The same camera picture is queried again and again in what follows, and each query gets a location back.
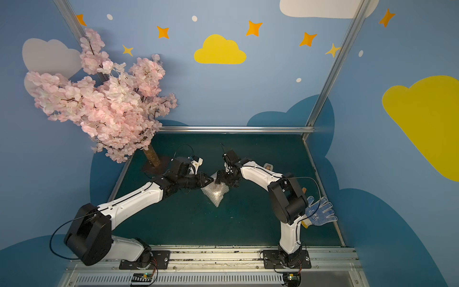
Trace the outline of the clear bubble wrap sheet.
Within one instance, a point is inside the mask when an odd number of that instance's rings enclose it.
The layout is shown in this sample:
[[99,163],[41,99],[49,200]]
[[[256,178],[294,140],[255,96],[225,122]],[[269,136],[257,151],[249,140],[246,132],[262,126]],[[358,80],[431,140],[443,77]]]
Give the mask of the clear bubble wrap sheet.
[[212,178],[214,181],[206,187],[202,188],[202,192],[218,208],[222,199],[224,198],[224,195],[229,192],[230,188],[224,183],[216,183],[217,173],[214,173]]

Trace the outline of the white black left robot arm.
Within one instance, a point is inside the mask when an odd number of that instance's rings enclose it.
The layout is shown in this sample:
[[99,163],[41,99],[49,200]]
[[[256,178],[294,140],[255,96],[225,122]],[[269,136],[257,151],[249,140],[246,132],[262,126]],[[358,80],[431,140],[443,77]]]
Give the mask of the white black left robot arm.
[[122,222],[182,188],[201,189],[213,183],[205,173],[184,177],[159,177],[135,191],[108,203],[82,206],[64,238],[64,244],[86,266],[103,260],[119,259],[135,269],[150,269],[154,260],[151,247],[141,239],[114,236]]

